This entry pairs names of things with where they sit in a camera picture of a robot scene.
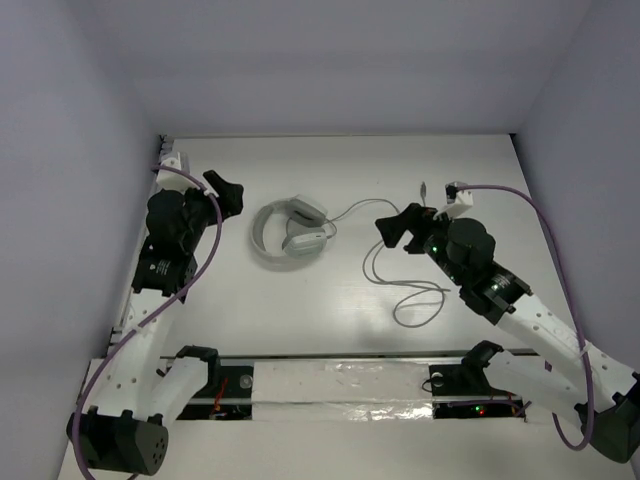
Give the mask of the white grey headphones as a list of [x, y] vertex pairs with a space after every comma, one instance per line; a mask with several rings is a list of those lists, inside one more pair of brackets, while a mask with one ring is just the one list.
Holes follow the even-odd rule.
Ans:
[[[280, 252], [272, 253], [265, 245], [264, 232], [274, 215], [286, 217], [285, 236]], [[255, 250], [274, 263], [306, 261], [318, 257], [325, 249], [329, 234], [324, 229], [327, 210], [317, 201], [303, 195], [275, 200], [263, 206], [250, 227]]]

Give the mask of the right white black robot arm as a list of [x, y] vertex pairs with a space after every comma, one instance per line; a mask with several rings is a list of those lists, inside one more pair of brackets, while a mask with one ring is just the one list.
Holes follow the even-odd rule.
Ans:
[[494, 259], [495, 239], [471, 218], [450, 218], [410, 204], [375, 226], [394, 248], [405, 233], [409, 254], [428, 255], [459, 288], [466, 307], [519, 339], [551, 366], [527, 368], [502, 347], [483, 341], [461, 378], [470, 391], [491, 386], [519, 393], [564, 418], [606, 458], [626, 463], [639, 447], [639, 374], [559, 319], [531, 287]]

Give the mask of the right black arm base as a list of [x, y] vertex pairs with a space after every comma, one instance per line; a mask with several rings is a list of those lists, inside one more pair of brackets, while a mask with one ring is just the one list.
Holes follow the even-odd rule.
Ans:
[[495, 389], [461, 364], [436, 364], [429, 367], [421, 390], [431, 395], [434, 418], [471, 420], [483, 418], [526, 419], [530, 403], [511, 392]]

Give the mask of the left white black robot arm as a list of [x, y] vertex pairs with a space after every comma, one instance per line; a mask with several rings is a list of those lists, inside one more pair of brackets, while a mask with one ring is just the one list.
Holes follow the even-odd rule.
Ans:
[[244, 188], [213, 170], [202, 180], [175, 167], [156, 172], [120, 339], [86, 381], [67, 426], [86, 479], [95, 470], [155, 475], [170, 426], [196, 393], [222, 382], [219, 354], [209, 347], [186, 346], [166, 373], [157, 370], [173, 323], [167, 312], [186, 302], [212, 263], [224, 221], [243, 211]]

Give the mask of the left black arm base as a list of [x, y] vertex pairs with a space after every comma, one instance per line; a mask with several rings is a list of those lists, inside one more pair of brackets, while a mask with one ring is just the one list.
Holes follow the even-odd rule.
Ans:
[[185, 401], [178, 420], [250, 420], [253, 376], [250, 365], [222, 365], [210, 381], [206, 368], [195, 362], [156, 369], [160, 399], [168, 399], [171, 406]]

